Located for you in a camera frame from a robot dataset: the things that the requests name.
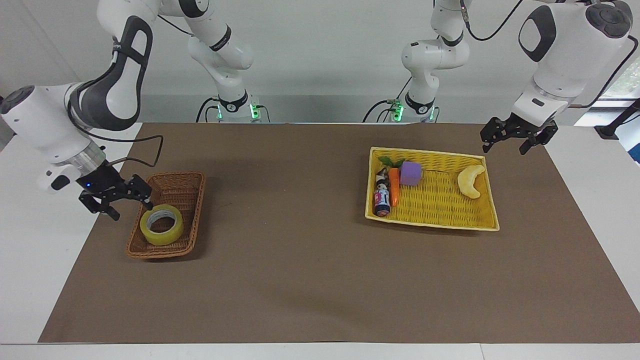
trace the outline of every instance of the table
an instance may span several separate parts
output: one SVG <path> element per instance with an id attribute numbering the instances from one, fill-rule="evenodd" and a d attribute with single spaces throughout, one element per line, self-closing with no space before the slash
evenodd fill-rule
<path id="1" fill-rule="evenodd" d="M 132 127 L 119 135 L 133 136 L 139 128 Z M 126 145 L 108 146 L 109 155 L 114 158 L 129 151 Z M 640 270 L 637 262 L 640 245 L 634 241 L 640 233 L 640 224 L 634 221 L 640 215 L 636 206 L 640 190 L 633 186 L 634 179 L 640 179 L 640 168 L 618 143 L 601 141 L 590 128 L 563 127 L 547 149 L 634 303 L 640 307 L 640 279 L 636 275 Z M 55 197 L 38 192 L 34 181 L 29 179 L 34 179 L 44 168 L 39 154 L 26 147 L 19 138 L 12 140 L 0 153 L 0 198 L 3 199 L 0 204 L 3 222 L 0 227 L 3 241 L 0 285 L 3 306 L 0 314 L 1 322 L 9 324 L 0 332 L 3 344 L 33 343 L 37 340 L 95 220 L 95 215 L 78 206 L 77 189 L 67 189 Z M 16 204 L 20 204 L 18 211 L 15 211 Z M 56 207 L 64 207 L 65 213 L 72 216 L 60 219 L 59 213 L 43 211 Z M 38 214 L 38 226 L 30 225 L 33 218 L 28 214 L 33 213 Z M 42 233 L 42 229 L 48 229 L 47 233 Z M 17 236 L 34 239 L 34 242 L 11 241 Z M 66 243 L 61 247 L 54 241 Z M 81 357 L 87 352 L 95 352 L 106 357 L 108 354 L 134 356 L 148 351 L 154 352 L 159 356 L 157 358 L 170 358 L 169 354 L 186 352 L 194 358 L 212 352 L 227 357 L 260 354 L 293 358 L 300 352 L 314 352 L 318 356 L 338 358 L 353 357 L 353 354 L 380 358 L 385 354 L 404 354 L 409 358 L 432 355 L 438 358 L 447 354 L 454 359 L 481 359 L 483 355 L 485 359 L 502 359 L 501 356 L 528 359 L 535 358 L 536 354 L 556 354 L 558 358 L 565 359 L 571 356 L 595 359 L 599 354 L 612 353 L 618 358 L 637 358 L 640 345 L 2 345 L 0 355 L 7 354 L 10 358 L 34 354 Z"/>

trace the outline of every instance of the white table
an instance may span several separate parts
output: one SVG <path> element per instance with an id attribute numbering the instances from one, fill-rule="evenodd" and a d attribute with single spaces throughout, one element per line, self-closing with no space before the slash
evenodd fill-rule
<path id="1" fill-rule="evenodd" d="M 109 158 L 131 148 L 105 145 Z M 640 309 L 640 167 L 586 127 L 561 127 L 547 150 Z M 640 344 L 35 344 L 97 218 L 77 200 L 78 186 L 40 192 L 35 179 L 46 168 L 18 137 L 0 152 L 0 359 L 640 359 Z"/>

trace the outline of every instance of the toy carrot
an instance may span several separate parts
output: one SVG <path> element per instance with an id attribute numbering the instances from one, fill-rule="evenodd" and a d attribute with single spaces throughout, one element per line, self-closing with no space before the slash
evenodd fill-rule
<path id="1" fill-rule="evenodd" d="M 388 174 L 391 184 L 391 206 L 396 207 L 400 200 L 400 167 L 404 163 L 404 160 L 394 163 L 388 156 L 380 156 L 378 159 L 382 165 L 390 167 Z"/>

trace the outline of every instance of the yellow basket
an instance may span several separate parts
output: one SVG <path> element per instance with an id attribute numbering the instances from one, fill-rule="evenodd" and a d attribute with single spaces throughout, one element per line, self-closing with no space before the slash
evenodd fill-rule
<path id="1" fill-rule="evenodd" d="M 388 156 L 393 161 L 405 159 L 422 165 L 422 179 L 418 186 L 401 185 L 398 206 L 391 208 L 391 214 L 386 218 L 377 217 L 373 213 L 376 173 L 384 167 L 378 159 L 380 156 Z M 480 198 L 469 199 L 458 187 L 458 174 L 472 165 L 482 165 L 486 169 L 484 156 L 372 147 L 365 217 L 413 226 L 498 231 L 500 225 L 493 204 L 488 171 L 476 179 L 475 188 L 480 192 Z"/>

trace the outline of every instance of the robotic arm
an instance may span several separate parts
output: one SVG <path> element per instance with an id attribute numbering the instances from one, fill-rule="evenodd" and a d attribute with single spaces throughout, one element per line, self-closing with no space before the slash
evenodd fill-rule
<path id="1" fill-rule="evenodd" d="M 461 10 L 460 0 L 437 0 L 431 27 L 438 38 L 413 42 L 404 48 L 402 62 L 411 72 L 412 80 L 409 91 L 402 98 L 403 120 L 428 121 L 440 86 L 433 71 L 455 69 L 467 63 L 469 44 L 464 39 Z"/>
<path id="2" fill-rule="evenodd" d="M 546 145 L 557 132 L 554 118 L 584 91 L 627 41 L 633 16 L 627 3 L 550 3 L 535 9 L 519 34 L 522 50 L 538 70 L 506 120 L 494 117 L 481 131 L 488 152 L 508 138 L 527 139 L 520 147 Z"/>
<path id="3" fill-rule="evenodd" d="M 122 179 L 88 130 L 121 131 L 138 119 L 153 42 L 151 24 L 159 13 L 187 19 L 198 38 L 190 40 L 189 49 L 197 42 L 198 61 L 207 70 L 229 75 L 214 77 L 220 102 L 237 104 L 235 111 L 225 107 L 242 115 L 250 96 L 237 70 L 248 69 L 252 52 L 232 36 L 210 1 L 197 0 L 100 0 L 98 20 L 114 43 L 109 69 L 85 83 L 25 86 L 0 106 L 7 124 L 53 165 L 38 181 L 41 186 L 55 193 L 75 181 L 84 189 L 80 201 L 92 213 L 114 220 L 120 214 L 111 202 L 119 199 L 138 200 L 151 209 L 151 188 L 137 175 Z"/>

